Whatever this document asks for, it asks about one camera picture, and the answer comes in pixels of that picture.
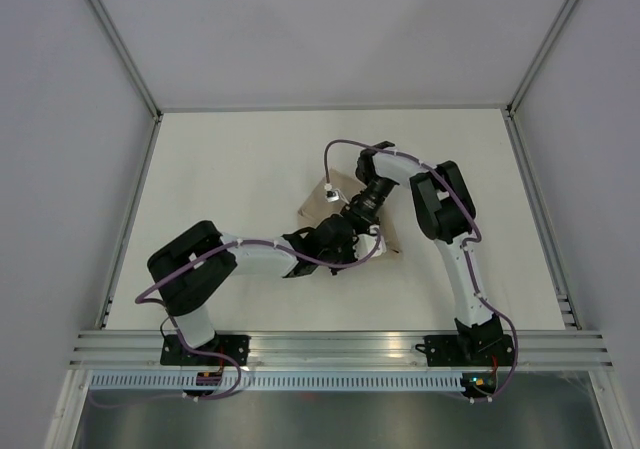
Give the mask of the beige cloth napkin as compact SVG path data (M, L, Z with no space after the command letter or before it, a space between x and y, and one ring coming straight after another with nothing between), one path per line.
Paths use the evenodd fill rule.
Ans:
M355 196L365 189L365 185L354 176L348 176L333 168L330 169L330 179L334 188L341 191L347 199ZM325 198L324 179L314 187L307 199L297 210L298 227L316 227L322 220L332 214L337 214L345 206L343 200L327 202ZM387 209L378 211L381 234L386 244L386 252L378 256L378 259L400 260L402 249L392 217Z

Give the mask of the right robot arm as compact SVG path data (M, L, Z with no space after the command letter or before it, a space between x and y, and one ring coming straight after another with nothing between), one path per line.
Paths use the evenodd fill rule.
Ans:
M474 254L474 246L482 240L476 208L457 164L446 161L432 167L384 141L362 147L355 175L365 188L341 214L357 233L379 223L378 213L395 187L411 192L417 224L436 245L452 289L454 362L515 365L517 337L504 333L502 323L508 318L487 300Z

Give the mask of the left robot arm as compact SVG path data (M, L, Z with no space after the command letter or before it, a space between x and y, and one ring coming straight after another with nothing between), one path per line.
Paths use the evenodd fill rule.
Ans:
M382 248L377 225L357 232L339 215L316 228L273 239L233 236L204 220L149 258L147 269L153 285L135 302L162 305L183 343L184 354L195 364L206 365L218 353L216 329L206 304L230 277L295 279L320 267L337 273L364 264Z

